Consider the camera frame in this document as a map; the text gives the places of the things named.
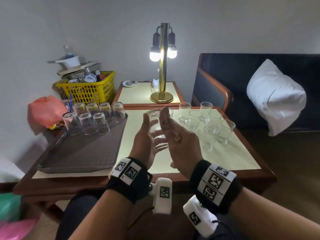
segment floor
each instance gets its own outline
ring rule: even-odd
[[[268,137],[264,131],[242,133],[278,178],[263,196],[320,224],[320,133],[286,133],[276,137]],[[191,239],[193,226],[182,211],[182,205],[190,197],[175,195],[170,216],[144,215],[130,230],[129,239]],[[62,209],[67,204],[58,202]],[[150,197],[138,202],[131,220],[151,205]],[[57,228],[55,222],[41,215],[25,239],[54,240]]]

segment yellow plastic basket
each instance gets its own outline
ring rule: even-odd
[[[62,79],[56,83],[57,87],[63,88],[67,97],[72,94],[72,99],[75,102],[96,102],[97,104],[103,102],[112,102],[115,93],[115,86],[113,83],[113,71],[102,71],[101,74],[106,76],[105,79],[98,82],[77,82],[68,83],[68,79]]]

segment cream tabletop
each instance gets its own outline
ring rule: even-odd
[[[134,136],[138,132],[142,124],[143,113],[148,110],[126,110],[128,114],[128,120],[123,132],[121,145],[119,148],[118,158],[119,161],[123,157],[127,157],[131,151]],[[178,121],[179,110],[173,110],[173,119]],[[202,131],[204,125],[199,125],[200,128],[196,133],[201,141]],[[232,133],[227,144],[221,144],[218,141],[214,144],[214,149],[212,151],[207,151],[202,149],[202,156],[205,160],[211,163],[216,163],[225,167],[229,170],[250,170],[250,169],[260,169],[261,167],[254,160],[252,155],[248,152],[246,147],[242,144],[239,138]],[[171,157],[169,149],[165,149],[159,152],[155,159],[149,172],[152,174],[157,173],[178,173],[177,169],[171,168]],[[60,178],[60,177],[84,177],[84,176],[107,176],[111,169],[105,169],[93,173],[62,173],[62,174],[46,174],[37,171],[33,179],[39,178]]]
[[[178,93],[172,82],[166,83],[165,90],[173,95],[172,103],[180,103]],[[151,82],[138,82],[133,88],[123,87],[118,102],[122,102],[123,104],[155,104],[150,99],[150,95],[155,91],[158,92],[158,89],[153,89]]]

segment dark blue sofa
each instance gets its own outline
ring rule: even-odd
[[[225,111],[238,129],[267,129],[247,96],[254,72],[270,59],[306,91],[307,103],[289,131],[320,130],[320,55],[202,53],[195,77],[192,105],[208,101]]]

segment green plastic bag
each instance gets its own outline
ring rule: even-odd
[[[0,194],[0,222],[15,222],[20,219],[21,196],[13,193]]]

